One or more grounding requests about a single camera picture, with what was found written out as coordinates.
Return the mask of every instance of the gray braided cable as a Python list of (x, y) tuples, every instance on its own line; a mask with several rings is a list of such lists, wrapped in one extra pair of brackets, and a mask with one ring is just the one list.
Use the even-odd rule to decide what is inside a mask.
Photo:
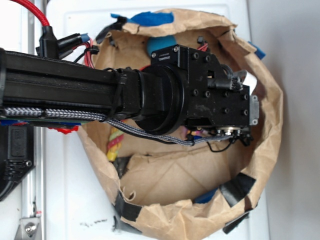
[(93, 113), (88, 111), (76, 111), (65, 109), (51, 109), (45, 110), (48, 117), (62, 118), (62, 119), (84, 119), (84, 120), (97, 120), (103, 121), (106, 119), (106, 115), (102, 113)]
[(190, 140), (182, 140), (180, 138), (177, 138), (174, 136), (169, 136), (169, 135), (165, 135), (165, 136), (152, 135), (142, 129), (130, 126), (130, 125), (128, 125), (124, 122), (121, 122), (119, 120), (116, 120), (116, 119), (110, 119), (110, 120), (106, 121), (106, 123), (110, 124), (111, 126), (113, 126), (115, 128), (127, 131), (127, 132), (135, 134), (135, 135), (140, 135), (140, 136), (148, 137), (148, 138), (152, 138), (152, 139), (159, 139), (159, 140), (167, 141), (167, 142), (173, 142), (175, 144), (179, 144), (179, 145), (183, 145), (183, 146), (193, 146), (194, 144), (199, 144), (199, 143), (203, 143), (203, 142), (223, 141), (223, 140), (227, 140), (227, 139), (232, 138), (232, 136), (229, 136), (229, 135), (227, 135), (227, 136), (209, 136), (209, 137), (202, 137), (202, 138), (196, 139), (194, 141), (190, 141)]
[[(37, 107), (6, 107), (4, 109), (5, 114), (8, 117), (21, 117), (21, 116), (28, 116), (28, 117), (40, 117), (42, 115), (42, 110)], [(76, 110), (66, 110), (66, 109), (52, 109), (48, 108), (44, 111), (44, 114), (47, 117), (51, 118), (62, 118), (62, 119), (83, 119), (83, 120), (97, 120), (97, 121), (104, 121), (107, 116), (103, 113), (94, 113), (88, 111), (76, 111)], [(152, 135), (147, 133), (146, 131), (130, 126), (122, 121), (116, 119), (109, 119), (106, 123), (110, 124), (111, 126), (118, 128), (120, 130), (124, 130), (128, 133), (132, 133), (138, 136), (147, 137), (151, 139), (158, 139), (166, 142), (172, 142), (175, 144), (183, 145), (183, 146), (193, 146), (195, 144), (208, 142), (208, 141), (223, 141), (232, 138), (232, 136), (208, 136), (202, 137), (199, 139), (195, 139), (194, 141), (190, 140), (182, 140), (180, 138), (169, 136), (169, 135)]]
[(42, 110), (37, 107), (6, 107), (4, 109), (5, 115), (14, 116), (31, 116), (39, 117), (41, 116)]
[[(6, 116), (8, 117), (40, 117), (42, 115), (42, 109), (37, 107), (6, 107), (4, 109)], [(61, 118), (61, 119), (83, 119), (83, 120), (97, 120), (103, 121), (106, 119), (106, 115), (102, 113), (94, 113), (88, 111), (76, 111), (66, 109), (52, 109), (48, 108), (44, 111), (47, 117)]]

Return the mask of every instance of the red cable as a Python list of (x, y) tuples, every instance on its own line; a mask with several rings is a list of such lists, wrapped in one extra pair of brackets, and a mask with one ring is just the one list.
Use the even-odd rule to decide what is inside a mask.
[(43, 14), (42, 11), (39, 10), (32, 2), (28, 0), (11, 0), (12, 2), (16, 2), (22, 6), (24, 6), (26, 9), (28, 9), (31, 13), (36, 16), (37, 19), (41, 22), (42, 26), (50, 26), (48, 19)]

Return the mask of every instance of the blue object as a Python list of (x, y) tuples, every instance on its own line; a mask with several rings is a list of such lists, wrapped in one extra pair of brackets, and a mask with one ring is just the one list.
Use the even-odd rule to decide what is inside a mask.
[(146, 44), (146, 51), (148, 52), (149, 56), (151, 56), (151, 53), (156, 50), (170, 47), (176, 44), (177, 44), (176, 39), (172, 35), (150, 37)]
[(84, 34), (81, 34), (81, 40), (83, 43), (86, 43), (90, 40), (90, 37), (88, 36), (88, 33), (84, 33)]
[[(111, 13), (111, 17), (114, 19), (117, 19), (120, 17), (119, 14)], [(164, 13), (164, 12), (141, 12), (135, 16), (133, 16), (131, 19), (127, 19), (128, 23), (134, 23), (139, 24), (141, 26), (145, 27), (154, 27), (159, 26), (162, 24), (171, 24), (174, 21), (174, 15), (172, 12), (170, 13)]]
[(218, 190), (218, 188), (213, 189), (212, 191), (208, 191), (207, 193), (198, 196), (197, 198), (194, 199), (194, 203), (195, 204), (206, 204), (208, 203), (213, 196), (215, 195), (216, 191)]
[(28, 123), (28, 122), (23, 120), (1, 120), (0, 121), (1, 126), (11, 126), (13, 124), (23, 124), (23, 123)]
[(266, 53), (264, 51), (262, 51), (260, 49), (260, 47), (254, 45), (252, 42), (248, 41), (248, 43), (250, 43), (252, 46), (254, 46), (256, 48), (256, 51), (255, 51), (255, 55), (257, 55), (257, 57), (259, 59), (263, 59), (265, 56), (266, 56)]

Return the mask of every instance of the paper bag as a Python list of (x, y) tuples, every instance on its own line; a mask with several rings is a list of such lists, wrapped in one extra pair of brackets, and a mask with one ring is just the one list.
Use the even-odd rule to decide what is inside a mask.
[[(132, 156), (121, 180), (106, 157), (111, 127), (91, 122), (78, 132), (91, 165), (121, 221), (143, 235), (161, 240), (201, 240), (226, 227), (257, 206), (276, 164), (283, 124), (283, 93), (255, 55), (256, 48), (239, 38), (235, 24), (223, 16), (186, 9), (165, 9), (174, 21), (158, 26), (126, 23), (112, 30), (94, 58), (98, 69), (139, 69), (150, 64), (149, 37), (173, 35), (180, 45), (197, 48), (198, 36), (211, 53), (233, 71), (247, 70), (257, 77), (254, 94), (260, 102), (259, 124), (252, 127), (254, 141), (240, 142), (227, 151), (212, 153), (205, 143), (165, 145), (125, 135), (119, 157)], [(181, 127), (173, 133), (183, 137)], [(223, 149), (226, 142), (212, 143)], [(216, 189), (204, 204), (193, 200)]]

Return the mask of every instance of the gray wall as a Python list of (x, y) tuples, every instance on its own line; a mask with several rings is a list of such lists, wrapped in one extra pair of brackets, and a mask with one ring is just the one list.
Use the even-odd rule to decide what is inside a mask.
[(284, 91), (278, 163), (267, 184), (272, 240), (320, 238), (320, 1), (248, 0), (252, 42)]

